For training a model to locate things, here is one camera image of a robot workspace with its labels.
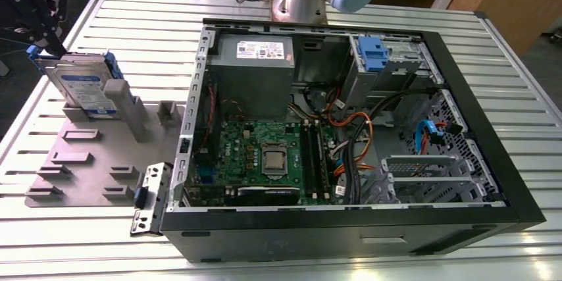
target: metal bracket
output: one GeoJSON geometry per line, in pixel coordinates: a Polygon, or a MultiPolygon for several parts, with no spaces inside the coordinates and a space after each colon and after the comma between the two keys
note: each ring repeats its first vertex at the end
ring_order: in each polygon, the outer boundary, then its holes
{"type": "Polygon", "coordinates": [[[143,181],[135,192],[135,217],[131,225],[131,237],[162,236],[161,221],[169,195],[173,166],[159,163],[147,167],[143,181]]]}

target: ram slot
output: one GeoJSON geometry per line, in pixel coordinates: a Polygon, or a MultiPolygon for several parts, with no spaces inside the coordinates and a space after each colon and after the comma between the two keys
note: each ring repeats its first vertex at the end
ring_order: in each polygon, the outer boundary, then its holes
{"type": "Polygon", "coordinates": [[[328,178],[328,161],[326,161],[326,150],[325,150],[325,133],[322,131],[321,123],[317,121],[317,132],[318,132],[318,144],[320,144],[320,163],[321,163],[321,172],[320,172],[320,190],[326,194],[330,192],[330,180],[328,178]]]}
{"type": "Polygon", "coordinates": [[[313,140],[312,140],[312,126],[308,123],[301,124],[300,134],[301,134],[301,158],[302,158],[302,167],[305,175],[305,189],[308,191],[308,196],[317,196],[318,192],[318,182],[317,182],[317,168],[316,168],[316,157],[313,150],[313,140]]]}
{"type": "Polygon", "coordinates": [[[321,161],[321,155],[322,155],[322,148],[320,144],[320,138],[318,138],[318,128],[317,126],[312,125],[309,127],[309,135],[310,135],[310,157],[313,162],[313,174],[314,174],[314,182],[317,184],[317,196],[324,196],[322,192],[324,190],[324,183],[322,183],[322,161],[321,161]]]}

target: blue drive bay latch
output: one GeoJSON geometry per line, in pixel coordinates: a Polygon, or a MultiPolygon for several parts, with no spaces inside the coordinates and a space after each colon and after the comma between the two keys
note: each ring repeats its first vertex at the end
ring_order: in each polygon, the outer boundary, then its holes
{"type": "Polygon", "coordinates": [[[368,72],[381,72],[389,62],[389,50],[381,38],[361,36],[358,38],[358,48],[365,61],[368,72]]]}

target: white sticker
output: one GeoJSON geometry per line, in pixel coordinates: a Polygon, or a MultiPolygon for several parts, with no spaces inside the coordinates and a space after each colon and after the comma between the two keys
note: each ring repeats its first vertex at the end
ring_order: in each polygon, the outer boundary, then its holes
{"type": "Polygon", "coordinates": [[[336,186],[336,195],[346,195],[346,187],[336,186]]]}
{"type": "Polygon", "coordinates": [[[102,91],[103,83],[98,76],[62,75],[62,79],[69,93],[89,116],[111,118],[117,115],[115,104],[102,91]]]}
{"type": "Polygon", "coordinates": [[[344,107],[346,106],[346,104],[342,102],[342,100],[337,99],[334,100],[334,104],[337,105],[338,108],[344,109],[344,107]]]}
{"type": "Polygon", "coordinates": [[[239,59],[285,59],[284,43],[242,41],[237,45],[239,59]]]}

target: motherboard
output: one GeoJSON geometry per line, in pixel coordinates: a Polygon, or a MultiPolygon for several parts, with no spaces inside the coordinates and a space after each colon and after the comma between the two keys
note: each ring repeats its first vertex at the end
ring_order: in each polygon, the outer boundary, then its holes
{"type": "Polygon", "coordinates": [[[333,138],[332,127],[308,120],[223,122],[218,160],[198,166],[191,204],[336,204],[333,138]]]}

